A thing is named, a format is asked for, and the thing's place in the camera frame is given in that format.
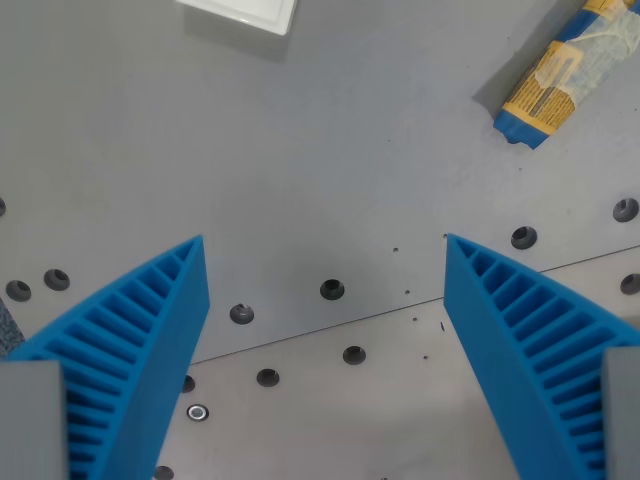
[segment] white container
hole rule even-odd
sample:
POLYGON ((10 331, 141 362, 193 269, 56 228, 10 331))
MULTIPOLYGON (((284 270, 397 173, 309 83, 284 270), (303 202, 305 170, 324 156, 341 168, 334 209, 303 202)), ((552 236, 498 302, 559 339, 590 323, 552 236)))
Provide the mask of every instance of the white container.
POLYGON ((177 0, 254 27, 286 35, 296 0, 177 0))

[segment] tape-wrapped object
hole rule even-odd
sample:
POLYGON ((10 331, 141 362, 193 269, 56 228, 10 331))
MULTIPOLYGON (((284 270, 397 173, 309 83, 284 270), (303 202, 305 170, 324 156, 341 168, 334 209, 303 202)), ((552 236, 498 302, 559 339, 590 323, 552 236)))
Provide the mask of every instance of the tape-wrapped object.
POLYGON ((520 79, 494 126, 538 147, 640 43, 640 1, 588 0, 520 79))

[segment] blue ribbed plastic part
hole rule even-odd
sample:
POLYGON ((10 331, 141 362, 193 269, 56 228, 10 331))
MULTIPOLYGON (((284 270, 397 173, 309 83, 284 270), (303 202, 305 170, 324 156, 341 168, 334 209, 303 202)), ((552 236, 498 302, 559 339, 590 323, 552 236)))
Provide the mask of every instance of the blue ribbed plastic part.
POLYGON ((603 479, 603 352, 640 332, 513 260, 448 236, 444 305, 523 480, 603 479))
POLYGON ((62 365, 71 480, 152 478, 208 310, 196 237, 105 287, 10 355, 62 365))

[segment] gray block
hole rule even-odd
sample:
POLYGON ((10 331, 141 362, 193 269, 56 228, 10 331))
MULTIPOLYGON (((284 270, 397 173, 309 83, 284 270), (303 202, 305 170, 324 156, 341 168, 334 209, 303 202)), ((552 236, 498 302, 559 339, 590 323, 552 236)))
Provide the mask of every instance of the gray block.
POLYGON ((611 348, 602 364, 607 479, 640 478, 640 348, 611 348))
POLYGON ((0 362, 0 477, 67 480, 66 430, 58 362, 0 362))

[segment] screw hole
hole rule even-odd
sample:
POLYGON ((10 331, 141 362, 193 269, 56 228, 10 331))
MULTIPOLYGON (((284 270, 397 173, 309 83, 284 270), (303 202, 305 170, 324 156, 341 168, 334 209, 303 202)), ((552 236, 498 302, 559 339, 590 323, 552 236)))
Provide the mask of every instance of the screw hole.
POLYGON ((344 285, 340 280, 325 280, 320 286, 320 295, 327 300, 338 300, 344 295, 344 285))
POLYGON ((511 245, 518 250, 533 247, 538 240, 538 232, 533 227, 520 227, 511 234, 511 245))
POLYGON ((627 275, 620 282, 620 291, 625 295, 635 295, 640 292, 640 273, 627 275))
POLYGON ((271 368, 260 370, 256 376, 258 384, 262 387, 275 387, 280 383, 280 374, 271 368))
POLYGON ((20 280, 11 280, 5 288, 7 295, 16 302, 26 302, 31 298, 31 288, 20 280))
POLYGON ((47 287, 49 287, 51 290, 55 290, 56 292, 66 290, 71 285, 69 275, 64 273, 62 270, 58 270, 57 268, 52 268, 51 270, 47 270, 45 272, 44 283, 47 287))
POLYGON ((156 480, 173 480, 173 470, 169 467, 156 467, 156 471, 153 474, 153 478, 156 480))
POLYGON ((182 384, 182 393, 193 392, 196 388, 196 381, 191 375, 184 377, 184 383, 182 384))
POLYGON ((251 323, 255 317, 253 313, 253 308, 249 305, 245 305, 244 303, 239 303, 234 305, 229 311, 229 317, 233 323, 237 323, 238 325, 246 325, 251 323))
POLYGON ((200 404, 191 405, 187 408, 187 417, 194 422, 204 422, 209 418, 209 409, 200 404))
POLYGON ((364 351, 364 348, 356 345, 347 348, 342 353, 342 359, 349 365, 360 365, 365 358, 367 358, 367 352, 364 351))
POLYGON ((638 201, 635 198, 625 198, 613 207, 613 218, 620 223, 630 222, 636 218, 638 211, 640 211, 638 201))

